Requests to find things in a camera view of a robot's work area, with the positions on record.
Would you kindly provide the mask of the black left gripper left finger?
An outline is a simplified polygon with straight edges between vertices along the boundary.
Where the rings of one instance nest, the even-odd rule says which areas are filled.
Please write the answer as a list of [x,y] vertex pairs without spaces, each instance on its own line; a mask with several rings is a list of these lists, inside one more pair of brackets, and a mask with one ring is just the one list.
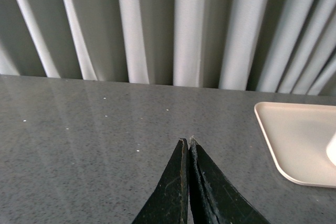
[[162,176],[133,223],[187,223],[189,151],[179,139]]

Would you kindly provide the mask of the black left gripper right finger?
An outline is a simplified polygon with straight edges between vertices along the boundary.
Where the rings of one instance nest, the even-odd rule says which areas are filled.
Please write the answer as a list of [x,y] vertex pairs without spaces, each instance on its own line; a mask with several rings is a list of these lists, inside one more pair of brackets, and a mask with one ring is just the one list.
[[193,137],[189,154],[190,203],[194,223],[269,223]]

